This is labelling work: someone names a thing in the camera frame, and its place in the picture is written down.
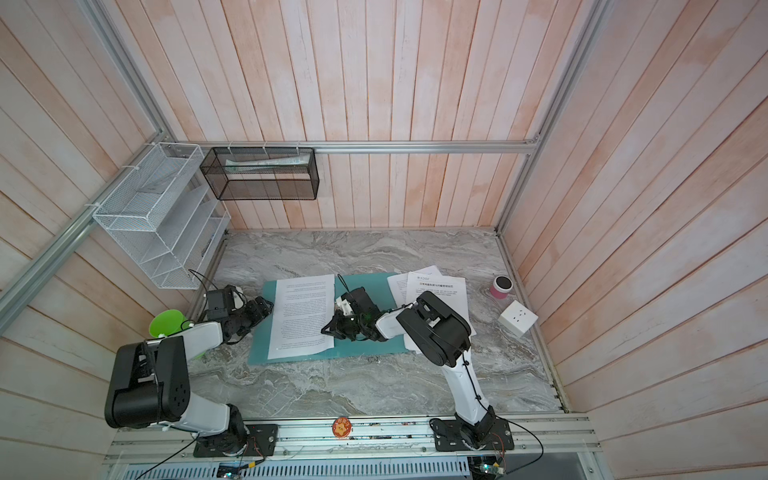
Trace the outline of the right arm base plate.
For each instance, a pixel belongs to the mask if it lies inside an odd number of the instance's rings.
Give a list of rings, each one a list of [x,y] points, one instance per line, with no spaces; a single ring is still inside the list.
[[[429,427],[433,432],[434,446],[438,452],[459,452],[514,449],[509,424],[496,419],[487,432],[469,426],[463,420],[432,418]]]

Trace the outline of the teal paper folder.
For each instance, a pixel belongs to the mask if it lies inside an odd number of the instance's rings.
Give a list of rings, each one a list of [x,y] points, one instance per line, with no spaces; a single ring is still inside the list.
[[[371,300],[381,309],[389,309],[395,306],[387,279],[394,273],[369,273],[357,275],[345,275],[347,286],[363,287]],[[399,335],[384,342],[371,340],[339,340],[334,339],[334,347],[312,355],[302,355],[279,359],[269,359],[269,345],[272,330],[272,316],[267,317],[252,331],[251,348],[247,359],[249,366],[295,363],[304,361],[332,360],[347,357],[378,356],[388,354],[406,353],[403,336]]]

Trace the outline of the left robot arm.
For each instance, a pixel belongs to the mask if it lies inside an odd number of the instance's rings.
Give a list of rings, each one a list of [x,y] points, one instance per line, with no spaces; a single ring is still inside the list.
[[[104,407],[115,429],[169,427],[193,434],[206,450],[237,456],[247,449],[248,427],[239,409],[192,392],[188,361],[222,345],[235,345],[272,314],[274,303],[247,298],[234,285],[210,290],[196,322],[169,335],[120,347]]]

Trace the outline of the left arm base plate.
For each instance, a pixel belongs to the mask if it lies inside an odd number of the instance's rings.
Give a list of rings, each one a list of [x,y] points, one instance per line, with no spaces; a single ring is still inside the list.
[[[193,457],[269,457],[276,448],[278,429],[274,423],[245,424],[233,431],[202,437],[196,442]]]

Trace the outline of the printed paper sheet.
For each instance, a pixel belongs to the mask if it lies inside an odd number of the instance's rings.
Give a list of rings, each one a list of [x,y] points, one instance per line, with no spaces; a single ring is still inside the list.
[[[314,355],[334,346],[321,332],[334,314],[331,274],[278,280],[272,314],[269,360]]]
[[[416,273],[418,274],[425,274],[425,275],[440,275],[441,272],[438,269],[437,266],[431,265],[419,270],[416,270]],[[394,299],[394,302],[397,306],[400,306],[402,304],[406,303],[406,293],[407,293],[407,282],[408,282],[408,273],[402,273],[402,274],[396,274],[389,276],[387,278],[387,282],[392,294],[392,297]]]
[[[424,291],[433,292],[470,324],[464,278],[442,276],[437,274],[434,269],[424,272],[409,272],[404,290],[406,302],[413,302]]]

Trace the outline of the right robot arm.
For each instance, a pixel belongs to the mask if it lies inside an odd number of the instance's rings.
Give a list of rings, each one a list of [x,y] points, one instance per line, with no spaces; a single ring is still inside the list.
[[[409,337],[417,350],[442,369],[455,405],[455,418],[429,421],[436,448],[480,450],[492,439],[497,416],[478,385],[471,359],[471,327],[447,303],[425,291],[411,303],[381,310],[362,287],[336,301],[320,333],[337,340],[385,342]]]

